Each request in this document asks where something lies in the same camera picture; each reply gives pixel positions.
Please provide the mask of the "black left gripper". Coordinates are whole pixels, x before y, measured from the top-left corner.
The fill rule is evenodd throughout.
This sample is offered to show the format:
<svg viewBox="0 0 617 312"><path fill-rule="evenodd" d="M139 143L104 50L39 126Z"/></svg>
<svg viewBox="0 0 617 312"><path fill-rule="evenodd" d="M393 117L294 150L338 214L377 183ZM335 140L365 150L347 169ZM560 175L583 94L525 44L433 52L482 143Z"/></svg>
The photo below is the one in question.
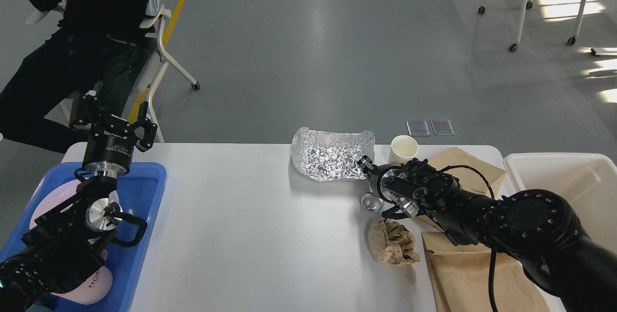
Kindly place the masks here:
<svg viewBox="0 0 617 312"><path fill-rule="evenodd" d="M130 172L133 151L152 149L158 125L148 117L148 102L139 106L134 123L113 123L96 92L75 99L68 127L90 132L82 167L93 175L124 176Z"/></svg>

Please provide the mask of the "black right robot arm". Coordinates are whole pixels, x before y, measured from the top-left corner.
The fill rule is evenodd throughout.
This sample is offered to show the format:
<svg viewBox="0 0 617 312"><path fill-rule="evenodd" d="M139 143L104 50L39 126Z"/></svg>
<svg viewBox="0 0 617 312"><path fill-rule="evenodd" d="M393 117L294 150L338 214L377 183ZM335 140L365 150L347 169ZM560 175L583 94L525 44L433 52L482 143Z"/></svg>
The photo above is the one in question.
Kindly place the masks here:
<svg viewBox="0 0 617 312"><path fill-rule="evenodd" d="M363 156L358 165L377 196L393 204L386 219L428 216L454 245L484 244L492 260L511 256L568 312L616 310L616 255L591 239L563 197L531 189L496 200L463 189L450 166L438 170L417 158L376 165Z"/></svg>

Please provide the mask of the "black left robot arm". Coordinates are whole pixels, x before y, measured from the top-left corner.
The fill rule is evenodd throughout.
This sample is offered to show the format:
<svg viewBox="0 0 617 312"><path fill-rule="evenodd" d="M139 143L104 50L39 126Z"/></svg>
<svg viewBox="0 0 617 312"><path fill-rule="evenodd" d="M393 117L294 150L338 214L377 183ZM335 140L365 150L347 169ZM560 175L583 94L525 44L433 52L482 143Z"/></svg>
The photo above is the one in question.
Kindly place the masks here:
<svg viewBox="0 0 617 312"><path fill-rule="evenodd" d="M79 109L86 108L88 116ZM123 211L111 198L118 178L130 172L133 151L152 148L157 125L148 117L148 102L140 105L135 122L114 116L99 105L95 92L77 99L71 128L88 129L90 138L83 164L74 172L79 181L74 195L36 217L22 236L25 248L1 264L1 306L24 312L46 292L67 294L105 264L108 244L137 246L148 225Z"/></svg>

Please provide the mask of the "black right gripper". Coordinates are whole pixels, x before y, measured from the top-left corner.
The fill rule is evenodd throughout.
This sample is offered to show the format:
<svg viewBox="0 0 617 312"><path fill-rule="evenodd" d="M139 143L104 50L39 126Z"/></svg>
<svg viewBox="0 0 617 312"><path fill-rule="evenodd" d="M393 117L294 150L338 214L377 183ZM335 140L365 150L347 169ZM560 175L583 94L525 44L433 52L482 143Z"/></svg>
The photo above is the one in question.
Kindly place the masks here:
<svg viewBox="0 0 617 312"><path fill-rule="evenodd" d="M357 161L357 165L369 178L371 191L384 202L392 202L393 195L385 189L383 182L388 176L398 176L401 165L376 165L368 155L363 155Z"/></svg>

